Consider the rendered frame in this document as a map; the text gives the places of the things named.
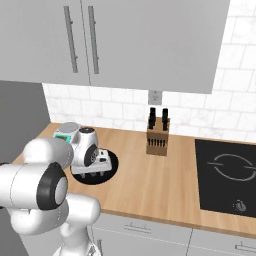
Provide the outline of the white kitchen scale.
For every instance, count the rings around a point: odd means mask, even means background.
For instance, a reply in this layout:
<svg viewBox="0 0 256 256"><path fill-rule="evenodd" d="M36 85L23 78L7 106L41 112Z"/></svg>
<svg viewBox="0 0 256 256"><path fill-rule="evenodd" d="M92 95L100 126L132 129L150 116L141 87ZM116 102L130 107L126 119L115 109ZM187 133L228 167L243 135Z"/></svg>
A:
<svg viewBox="0 0 256 256"><path fill-rule="evenodd" d="M62 139L68 143L76 143L78 141L78 132L81 128L80 124L75 122L62 123L54 132L53 137Z"/></svg>

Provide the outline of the black round plate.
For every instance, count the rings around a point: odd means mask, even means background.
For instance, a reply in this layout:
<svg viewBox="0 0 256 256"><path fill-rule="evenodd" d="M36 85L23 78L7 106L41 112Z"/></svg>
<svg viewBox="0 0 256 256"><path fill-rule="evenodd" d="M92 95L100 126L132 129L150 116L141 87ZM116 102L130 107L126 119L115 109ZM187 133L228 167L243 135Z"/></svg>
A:
<svg viewBox="0 0 256 256"><path fill-rule="evenodd" d="M99 155L89 166L71 166L73 177L86 185L99 185L110 180L118 170L117 156L106 149L99 149Z"/></svg>

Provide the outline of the narrow grey cupboard door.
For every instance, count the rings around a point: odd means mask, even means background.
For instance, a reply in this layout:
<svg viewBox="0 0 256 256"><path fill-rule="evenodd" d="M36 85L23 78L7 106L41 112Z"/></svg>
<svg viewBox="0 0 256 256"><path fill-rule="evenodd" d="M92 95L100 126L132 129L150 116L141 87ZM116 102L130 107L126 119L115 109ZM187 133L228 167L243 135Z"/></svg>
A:
<svg viewBox="0 0 256 256"><path fill-rule="evenodd" d="M69 6L78 73L73 73L64 6ZM0 80L87 85L80 0L0 0Z"/></svg>

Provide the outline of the grey wall socket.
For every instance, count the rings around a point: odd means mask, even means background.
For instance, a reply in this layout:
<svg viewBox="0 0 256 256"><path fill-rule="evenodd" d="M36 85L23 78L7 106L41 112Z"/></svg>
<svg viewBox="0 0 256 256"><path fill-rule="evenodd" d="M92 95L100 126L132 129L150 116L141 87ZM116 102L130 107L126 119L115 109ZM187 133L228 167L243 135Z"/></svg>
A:
<svg viewBox="0 0 256 256"><path fill-rule="evenodd" d="M161 105L162 104L162 92L156 90L150 90L148 92L148 104L149 105Z"/></svg>

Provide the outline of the grey fridge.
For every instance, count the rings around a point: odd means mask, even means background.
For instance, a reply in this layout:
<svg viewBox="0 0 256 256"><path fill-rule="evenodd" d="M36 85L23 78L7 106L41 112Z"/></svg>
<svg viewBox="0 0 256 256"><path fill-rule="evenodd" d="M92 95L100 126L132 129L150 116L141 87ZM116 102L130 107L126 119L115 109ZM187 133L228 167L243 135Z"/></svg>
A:
<svg viewBox="0 0 256 256"><path fill-rule="evenodd" d="M0 163L12 163L49 123L41 83L0 81Z"/></svg>

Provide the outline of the black hob knob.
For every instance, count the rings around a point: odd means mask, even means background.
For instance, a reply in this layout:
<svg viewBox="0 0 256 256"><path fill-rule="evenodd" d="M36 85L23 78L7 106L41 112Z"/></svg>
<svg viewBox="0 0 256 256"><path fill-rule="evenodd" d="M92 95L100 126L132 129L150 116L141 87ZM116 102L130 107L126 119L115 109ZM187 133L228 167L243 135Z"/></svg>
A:
<svg viewBox="0 0 256 256"><path fill-rule="evenodd" d="M245 212L246 211L246 205L244 204L243 201L238 200L235 204L235 208L240 211L240 212Z"/></svg>

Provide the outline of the black hob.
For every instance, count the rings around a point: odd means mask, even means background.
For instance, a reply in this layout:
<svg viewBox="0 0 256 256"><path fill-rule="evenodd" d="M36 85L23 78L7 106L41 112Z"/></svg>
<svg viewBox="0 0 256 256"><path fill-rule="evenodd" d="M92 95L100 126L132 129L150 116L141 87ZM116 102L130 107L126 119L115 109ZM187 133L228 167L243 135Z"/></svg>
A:
<svg viewBox="0 0 256 256"><path fill-rule="evenodd" d="M200 209L256 218L256 145L196 139L195 151Z"/></svg>

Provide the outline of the grey drawer front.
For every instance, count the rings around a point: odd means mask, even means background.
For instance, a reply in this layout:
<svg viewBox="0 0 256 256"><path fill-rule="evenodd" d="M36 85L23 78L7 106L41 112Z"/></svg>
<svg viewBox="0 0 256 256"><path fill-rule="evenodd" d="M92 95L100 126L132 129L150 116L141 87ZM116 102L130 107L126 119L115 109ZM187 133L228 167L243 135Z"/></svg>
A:
<svg viewBox="0 0 256 256"><path fill-rule="evenodd" d="M152 230L151 234L125 230L124 224L129 224L130 222L133 222L134 224L136 223L138 226L146 225L148 228ZM178 243L186 246L189 244L191 234L190 228L105 213L102 213L100 215L99 219L92 226L92 228L122 232L131 235L141 235L146 238Z"/></svg>
<svg viewBox="0 0 256 256"><path fill-rule="evenodd" d="M236 244L256 248L256 239L194 229L187 256L256 256L235 249Z"/></svg>

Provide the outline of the wide grey cupboard door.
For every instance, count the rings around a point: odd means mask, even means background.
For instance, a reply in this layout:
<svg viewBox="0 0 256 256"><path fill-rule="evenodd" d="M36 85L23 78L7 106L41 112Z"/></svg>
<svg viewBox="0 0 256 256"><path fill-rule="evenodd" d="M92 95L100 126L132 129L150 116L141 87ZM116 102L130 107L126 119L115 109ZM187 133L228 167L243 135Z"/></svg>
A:
<svg viewBox="0 0 256 256"><path fill-rule="evenodd" d="M230 0L82 0L93 86L209 94ZM88 6L94 7L94 74Z"/></svg>

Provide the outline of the grey base cupboard door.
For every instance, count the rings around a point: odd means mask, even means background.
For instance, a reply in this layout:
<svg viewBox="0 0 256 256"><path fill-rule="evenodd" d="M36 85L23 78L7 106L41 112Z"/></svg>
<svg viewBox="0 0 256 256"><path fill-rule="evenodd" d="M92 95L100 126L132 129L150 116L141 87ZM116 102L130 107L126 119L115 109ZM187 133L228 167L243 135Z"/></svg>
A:
<svg viewBox="0 0 256 256"><path fill-rule="evenodd" d="M183 244L98 228L92 228L91 234L102 256L187 256Z"/></svg>

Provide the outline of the wooden knife block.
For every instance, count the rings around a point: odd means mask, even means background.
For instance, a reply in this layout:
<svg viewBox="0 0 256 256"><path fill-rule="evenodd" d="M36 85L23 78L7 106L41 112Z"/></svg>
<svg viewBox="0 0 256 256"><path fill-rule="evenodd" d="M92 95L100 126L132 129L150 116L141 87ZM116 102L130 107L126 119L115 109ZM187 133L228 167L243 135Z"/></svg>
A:
<svg viewBox="0 0 256 256"><path fill-rule="evenodd" d="M153 128L148 127L146 133L146 153L149 155L166 156L168 150L170 121L162 122L156 118Z"/></svg>

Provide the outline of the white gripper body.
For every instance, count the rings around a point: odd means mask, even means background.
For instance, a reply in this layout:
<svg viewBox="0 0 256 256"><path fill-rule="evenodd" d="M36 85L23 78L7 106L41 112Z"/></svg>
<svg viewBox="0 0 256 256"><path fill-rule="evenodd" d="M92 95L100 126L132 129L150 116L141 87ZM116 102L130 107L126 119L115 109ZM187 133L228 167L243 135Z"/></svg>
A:
<svg viewBox="0 0 256 256"><path fill-rule="evenodd" d="M72 166L71 171L73 174L85 174L94 172L105 172L112 169L111 160L109 157L98 157L96 161L89 167L85 166Z"/></svg>

